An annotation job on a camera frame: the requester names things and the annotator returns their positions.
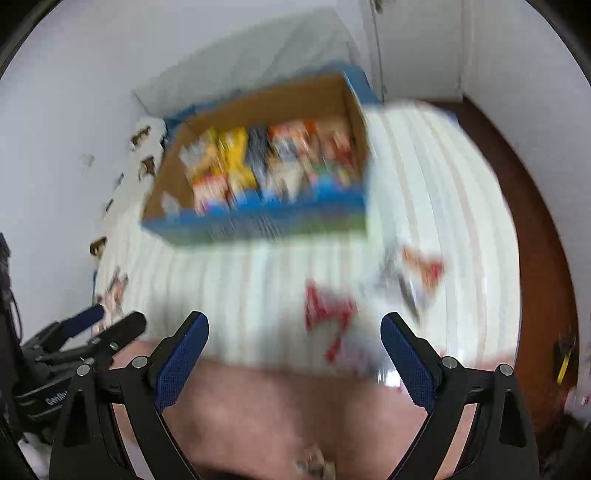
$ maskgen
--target candy wrapper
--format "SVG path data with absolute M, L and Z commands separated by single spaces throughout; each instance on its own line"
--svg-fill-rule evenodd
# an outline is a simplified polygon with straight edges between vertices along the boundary
M 378 278 L 371 287 L 383 291 L 387 297 L 401 294 L 415 318 L 420 319 L 444 273 L 440 255 L 426 256 L 407 245 L 391 245 L 385 251 Z
M 421 312 L 434 297 L 444 273 L 443 259 L 426 257 L 410 247 L 402 247 L 396 256 L 402 294 L 409 306 Z
M 337 324 L 337 334 L 324 355 L 332 367 L 359 377 L 374 377 L 389 387 L 400 387 L 400 376 L 382 344 L 379 328 L 368 332 L 356 322 L 359 309 L 353 296 L 308 281 L 304 315 L 308 332 L 324 322 Z
M 353 297 L 327 287 L 319 287 L 315 282 L 308 280 L 304 314 L 308 331 L 328 320 L 337 321 L 341 331 L 345 331 L 353 316 L 357 314 L 357 305 Z

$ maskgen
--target floor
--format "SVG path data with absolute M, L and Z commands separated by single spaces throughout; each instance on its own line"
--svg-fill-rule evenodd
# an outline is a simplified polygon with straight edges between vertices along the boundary
M 576 383 L 576 364 L 562 386 L 553 380 L 553 346 L 569 327 L 577 332 L 573 287 L 556 227 L 523 163 L 490 120 L 468 99 L 436 103 L 453 111 L 494 169 L 509 204 L 521 270 L 522 325 L 515 370 L 536 433 L 561 410 L 561 395 Z

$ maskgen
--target white striped bedsheet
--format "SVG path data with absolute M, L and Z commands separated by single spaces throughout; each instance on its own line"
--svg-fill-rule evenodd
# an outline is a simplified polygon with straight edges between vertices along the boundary
M 519 336 L 517 237 L 498 181 L 467 135 L 442 111 L 403 102 L 365 110 L 368 235 L 291 238 L 175 248 L 140 227 L 141 205 L 123 215 L 100 263 L 97 291 L 127 274 L 123 310 L 143 312 L 145 338 L 171 335 L 192 310 L 205 313 L 204 355 L 228 364 L 331 373 L 335 334 L 304 328 L 304 282 L 348 289 L 371 279 L 394 239 L 441 254 L 446 273 L 420 324 L 399 301 L 369 296 L 358 323 L 379 337 L 398 311 L 416 334 L 467 366 L 514 356 Z

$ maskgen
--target pink fabric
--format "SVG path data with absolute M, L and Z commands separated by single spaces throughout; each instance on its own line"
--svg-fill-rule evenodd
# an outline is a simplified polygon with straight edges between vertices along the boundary
M 114 367 L 149 355 L 156 344 L 129 345 L 117 354 Z M 500 359 L 488 367 L 501 361 L 512 364 Z M 125 409 L 115 407 L 122 434 L 133 439 Z M 466 407 L 438 478 L 453 472 L 473 415 L 474 407 Z M 164 411 L 193 464 L 285 480 L 301 480 L 294 461 L 312 444 L 335 463 L 339 480 L 384 480 L 425 417 L 404 390 L 370 380 L 261 371 L 207 359 L 197 363 L 177 404 Z

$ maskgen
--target white wall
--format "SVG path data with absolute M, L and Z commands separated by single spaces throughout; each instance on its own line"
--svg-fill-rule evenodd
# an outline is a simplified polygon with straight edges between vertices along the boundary
M 548 206 L 570 266 L 580 343 L 589 352 L 591 86 L 525 0 L 466 0 L 466 6 L 472 42 L 463 90 L 525 163 Z M 591 388 L 588 363 L 579 368 L 579 386 Z
M 63 0 L 0 79 L 0 231 L 25 337 L 90 304 L 88 246 L 143 114 L 137 83 L 231 32 L 323 5 L 337 9 L 369 73 L 362 2 Z

